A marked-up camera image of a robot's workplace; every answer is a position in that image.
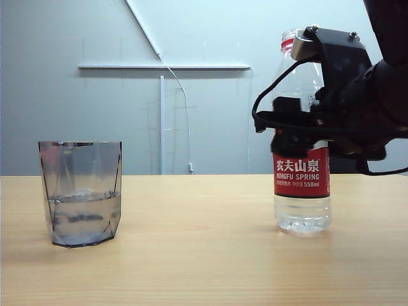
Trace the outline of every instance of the glass cup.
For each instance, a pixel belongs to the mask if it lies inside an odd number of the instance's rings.
[[[120,219],[122,142],[38,142],[52,243],[96,245]]]

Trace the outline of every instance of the screw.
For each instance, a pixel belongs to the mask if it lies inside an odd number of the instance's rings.
[[[297,136],[292,136],[291,139],[292,139],[293,142],[299,142],[300,141],[300,138],[297,137]]]

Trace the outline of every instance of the robotic arm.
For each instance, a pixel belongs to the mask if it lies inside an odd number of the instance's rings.
[[[367,161],[386,157],[385,145],[408,138],[408,3],[405,0],[364,0],[384,57],[372,65],[357,33],[322,29],[298,31],[291,56],[297,60],[254,104],[257,132],[277,128],[272,151],[286,157],[305,157],[318,140],[329,142],[330,155],[357,160],[358,171],[372,173]],[[256,112],[259,102],[296,66],[320,62],[324,87],[316,92],[309,113]]]

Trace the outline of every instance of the black cable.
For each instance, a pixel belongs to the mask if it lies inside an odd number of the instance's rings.
[[[383,130],[383,129],[338,129],[338,128],[330,128],[330,127],[310,127],[310,126],[294,126],[292,124],[285,124],[275,121],[269,121],[264,118],[261,118],[256,112],[258,110],[259,103],[261,100],[271,92],[288,74],[290,74],[297,66],[304,64],[306,62],[312,62],[317,59],[316,56],[309,57],[307,59],[303,59],[301,61],[295,62],[292,66],[290,66],[285,72],[283,72],[278,78],[268,87],[266,88],[255,100],[254,106],[252,107],[252,118],[257,123],[261,123],[266,127],[270,127],[271,125],[274,128],[282,128],[282,129],[290,129],[290,130],[297,130],[301,131],[302,133],[307,133],[310,135],[325,135],[327,134],[335,134],[335,135],[347,135],[347,136],[372,136],[376,134],[376,136],[392,136],[393,138],[408,138],[408,131],[395,131],[395,130]]]
[[[368,159],[365,154],[360,156],[357,160],[356,169],[362,174],[371,175],[371,176],[380,176],[380,175],[390,175],[390,174],[399,174],[408,171],[408,167],[398,169],[398,170],[391,170],[391,171],[382,171],[382,172],[372,172],[370,171],[370,167],[368,166]]]

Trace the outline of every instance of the water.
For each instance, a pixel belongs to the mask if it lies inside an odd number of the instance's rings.
[[[275,218],[280,228],[297,233],[327,230],[332,221],[330,198],[287,198],[275,195]]]
[[[92,245],[113,238],[120,219],[120,193],[81,193],[48,201],[52,241]]]

